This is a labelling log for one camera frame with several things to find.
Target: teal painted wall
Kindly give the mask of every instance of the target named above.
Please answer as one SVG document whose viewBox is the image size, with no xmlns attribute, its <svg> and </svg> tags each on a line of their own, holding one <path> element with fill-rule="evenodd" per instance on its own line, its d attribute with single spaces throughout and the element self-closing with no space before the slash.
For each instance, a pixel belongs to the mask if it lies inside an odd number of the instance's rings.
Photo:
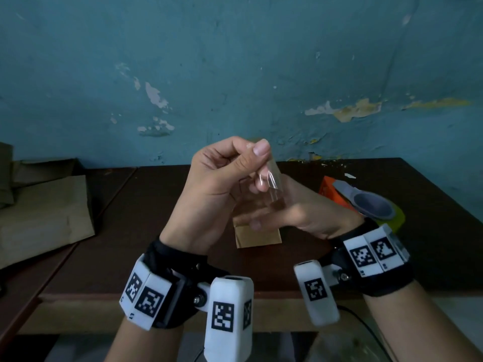
<svg viewBox="0 0 483 362">
<path fill-rule="evenodd" d="M 482 15 L 483 0 L 0 0 L 0 140 L 87 167 L 187 164 L 233 134 L 278 160 L 400 156 L 483 219 Z M 470 105 L 401 110 L 449 97 Z M 362 98 L 381 111 L 307 115 Z"/>
</svg>

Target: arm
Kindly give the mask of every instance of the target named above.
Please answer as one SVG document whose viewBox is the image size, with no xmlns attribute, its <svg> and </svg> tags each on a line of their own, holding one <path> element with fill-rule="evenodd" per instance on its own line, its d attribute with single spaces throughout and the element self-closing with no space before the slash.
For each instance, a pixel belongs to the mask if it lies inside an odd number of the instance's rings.
<svg viewBox="0 0 483 362">
<path fill-rule="evenodd" d="M 253 218 L 254 230 L 296 226 L 321 239 L 342 235 L 362 217 L 283 176 L 287 208 Z M 398 362 L 483 361 L 480 351 L 413 281 L 382 297 L 364 296 L 378 327 Z"/>
<path fill-rule="evenodd" d="M 270 145 L 231 137 L 209 145 L 193 156 L 183 192 L 159 239 L 184 252 L 206 255 L 221 237 L 239 192 L 247 188 L 266 190 L 250 175 L 263 170 Z M 105 362 L 175 362 L 183 327 L 148 332 L 124 318 Z"/>
<path fill-rule="evenodd" d="M 364 299 L 399 362 L 483 360 L 416 281 L 389 295 Z"/>
</svg>

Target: wrist-mounted device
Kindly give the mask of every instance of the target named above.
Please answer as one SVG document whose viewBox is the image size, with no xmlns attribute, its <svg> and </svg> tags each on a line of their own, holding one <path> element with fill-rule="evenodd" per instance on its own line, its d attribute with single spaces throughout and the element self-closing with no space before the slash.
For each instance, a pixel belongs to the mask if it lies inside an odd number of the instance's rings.
<svg viewBox="0 0 483 362">
<path fill-rule="evenodd" d="M 175 328 L 204 311 L 207 361 L 244 362 L 252 350 L 253 282 L 210 266 L 207 258 L 156 239 L 136 261 L 119 304 L 145 330 Z"/>
<path fill-rule="evenodd" d="M 319 260 L 294 266 L 311 321 L 335 323 L 339 312 L 330 287 L 340 284 L 372 297 L 395 292 L 414 280 L 409 253 L 391 228 L 364 223 L 330 239 L 333 250 Z"/>
</svg>

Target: forearm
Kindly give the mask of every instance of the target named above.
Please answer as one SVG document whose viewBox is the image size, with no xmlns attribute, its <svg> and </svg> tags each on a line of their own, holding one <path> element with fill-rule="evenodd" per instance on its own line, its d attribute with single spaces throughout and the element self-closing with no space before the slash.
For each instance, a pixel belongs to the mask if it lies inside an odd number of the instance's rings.
<svg viewBox="0 0 483 362">
<path fill-rule="evenodd" d="M 183 326 L 148 332 L 124 318 L 104 362 L 176 362 Z"/>
<path fill-rule="evenodd" d="M 398 362 L 483 361 L 416 281 L 386 296 L 364 298 Z"/>
</svg>

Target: wire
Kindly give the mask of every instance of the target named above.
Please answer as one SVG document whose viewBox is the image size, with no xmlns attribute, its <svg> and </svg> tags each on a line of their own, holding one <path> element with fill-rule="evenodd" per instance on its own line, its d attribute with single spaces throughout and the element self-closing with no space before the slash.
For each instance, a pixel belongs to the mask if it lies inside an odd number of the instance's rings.
<svg viewBox="0 0 483 362">
<path fill-rule="evenodd" d="M 342 311 L 345 311 L 345 312 L 348 312 L 349 314 L 351 314 L 352 316 L 354 316 L 357 320 L 359 320 L 362 325 L 365 326 L 365 328 L 367 329 L 367 331 L 369 332 L 369 334 L 372 335 L 372 337 L 374 338 L 374 340 L 376 341 L 376 343 L 378 344 L 378 346 L 381 348 L 381 350 L 384 352 L 384 355 L 386 356 L 386 358 L 389 360 L 389 361 L 392 361 L 392 358 L 391 356 L 389 355 L 389 353 L 387 353 L 387 350 L 386 348 L 384 348 L 384 345 L 383 343 L 379 340 L 379 338 L 377 337 L 376 333 L 371 329 L 371 327 L 369 327 L 360 317 L 359 315 L 357 315 L 355 312 L 353 312 L 352 310 L 350 310 L 348 307 L 345 307 L 345 306 L 341 306 L 341 305 L 337 305 L 337 308 L 339 310 L 342 310 Z"/>
<path fill-rule="evenodd" d="M 195 359 L 193 360 L 193 362 L 196 362 L 198 360 L 198 358 L 202 355 L 203 351 L 205 350 L 205 347 L 202 347 L 202 349 L 200 349 L 200 351 L 198 352 L 198 354 L 196 355 Z"/>
</svg>

